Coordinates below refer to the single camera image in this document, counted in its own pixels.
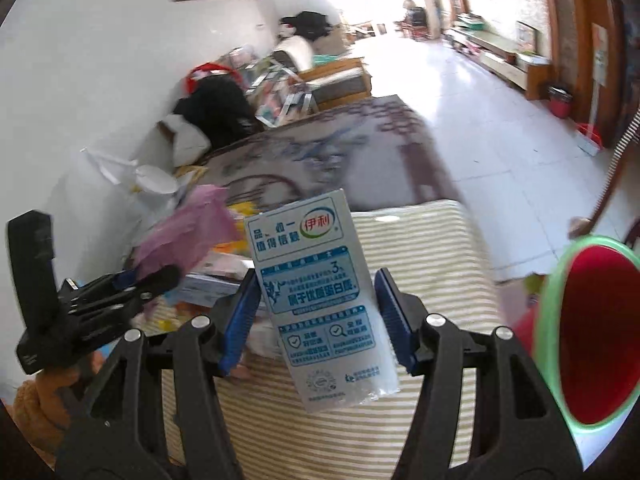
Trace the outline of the left hand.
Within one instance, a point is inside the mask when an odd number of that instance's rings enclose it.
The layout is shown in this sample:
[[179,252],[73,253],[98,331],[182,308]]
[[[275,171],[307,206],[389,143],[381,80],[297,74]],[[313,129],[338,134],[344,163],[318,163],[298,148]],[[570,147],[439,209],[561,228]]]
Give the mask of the left hand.
[[47,368],[34,379],[25,380],[17,389],[13,403],[6,406],[23,437],[51,469],[70,426],[70,412],[60,392],[76,385],[79,379],[79,364]]

